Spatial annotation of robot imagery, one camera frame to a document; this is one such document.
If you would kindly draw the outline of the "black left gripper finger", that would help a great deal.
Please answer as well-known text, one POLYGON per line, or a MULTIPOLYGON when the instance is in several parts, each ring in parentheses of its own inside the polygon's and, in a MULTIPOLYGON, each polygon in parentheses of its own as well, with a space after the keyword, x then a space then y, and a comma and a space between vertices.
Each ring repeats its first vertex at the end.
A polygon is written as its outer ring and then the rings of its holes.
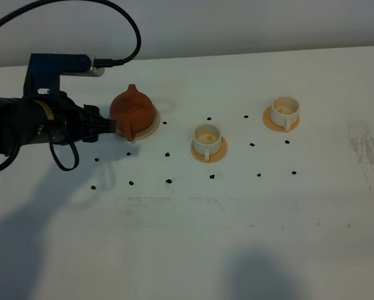
POLYGON ((83 119, 96 119, 100 116, 100 109, 97 106, 85 104, 82 115, 83 119))
POLYGON ((89 117, 80 123, 82 141, 98 141, 100 134, 115 133, 116 121, 106 118, 89 117))

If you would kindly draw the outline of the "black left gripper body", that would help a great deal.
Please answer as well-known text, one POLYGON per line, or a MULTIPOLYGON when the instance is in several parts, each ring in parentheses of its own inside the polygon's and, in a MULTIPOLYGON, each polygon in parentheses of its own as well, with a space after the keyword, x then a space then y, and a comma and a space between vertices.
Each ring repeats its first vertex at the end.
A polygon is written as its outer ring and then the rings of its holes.
POLYGON ((76 105, 65 93, 59 96, 38 95, 33 102, 42 109, 42 121, 39 122, 34 144, 48 143, 68 145, 70 141, 81 141, 87 137, 87 111, 76 105))

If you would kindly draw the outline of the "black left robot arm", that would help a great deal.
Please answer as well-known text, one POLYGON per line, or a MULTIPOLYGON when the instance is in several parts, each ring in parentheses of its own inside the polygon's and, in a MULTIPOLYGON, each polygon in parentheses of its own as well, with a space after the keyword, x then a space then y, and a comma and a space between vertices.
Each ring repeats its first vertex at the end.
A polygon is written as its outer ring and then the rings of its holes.
POLYGON ((98 107, 80 107, 62 91, 58 97, 0 97, 0 154, 5 156, 15 141, 23 146, 48 143, 52 138, 54 144, 64 146, 70 141, 94 143, 99 135, 115 131, 116 122, 102 117, 98 107))

